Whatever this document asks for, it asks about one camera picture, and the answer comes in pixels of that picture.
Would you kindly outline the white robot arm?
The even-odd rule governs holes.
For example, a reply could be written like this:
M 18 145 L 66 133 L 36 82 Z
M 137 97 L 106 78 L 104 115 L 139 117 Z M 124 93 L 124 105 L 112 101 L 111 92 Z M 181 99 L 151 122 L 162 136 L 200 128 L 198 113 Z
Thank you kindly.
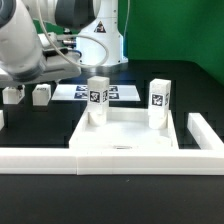
M 0 88 L 128 63 L 118 0 L 0 0 Z

